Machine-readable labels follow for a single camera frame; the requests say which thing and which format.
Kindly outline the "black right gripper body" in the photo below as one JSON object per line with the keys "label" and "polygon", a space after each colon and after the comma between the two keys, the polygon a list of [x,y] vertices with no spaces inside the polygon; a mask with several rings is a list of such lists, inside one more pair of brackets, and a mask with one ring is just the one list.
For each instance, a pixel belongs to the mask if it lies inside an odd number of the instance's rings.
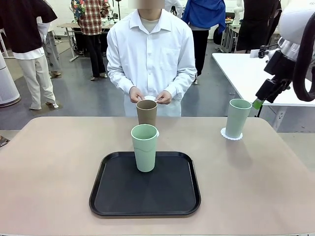
{"label": "black right gripper body", "polygon": [[288,82],[287,63],[288,59],[280,51],[274,53],[264,69],[264,71],[273,75],[273,78],[264,81],[256,93],[256,97],[267,98],[274,85]]}

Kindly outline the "person's left hand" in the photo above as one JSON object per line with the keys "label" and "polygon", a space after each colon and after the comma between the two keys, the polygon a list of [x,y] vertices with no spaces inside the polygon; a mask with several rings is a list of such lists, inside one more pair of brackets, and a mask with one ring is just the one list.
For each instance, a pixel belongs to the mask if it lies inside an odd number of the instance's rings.
{"label": "person's left hand", "polygon": [[155,102],[157,102],[158,104],[163,104],[163,105],[167,105],[171,102],[172,100],[172,95],[166,91],[163,90],[155,99]]}

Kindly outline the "person's right hand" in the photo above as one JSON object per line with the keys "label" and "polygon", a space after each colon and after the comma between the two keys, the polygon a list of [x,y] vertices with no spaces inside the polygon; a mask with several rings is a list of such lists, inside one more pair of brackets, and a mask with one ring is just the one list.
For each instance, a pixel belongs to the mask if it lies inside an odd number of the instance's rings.
{"label": "person's right hand", "polygon": [[141,92],[141,90],[135,86],[133,86],[130,90],[129,90],[129,96],[130,96],[130,101],[132,103],[137,103],[139,101],[142,101],[145,99],[143,93]]}

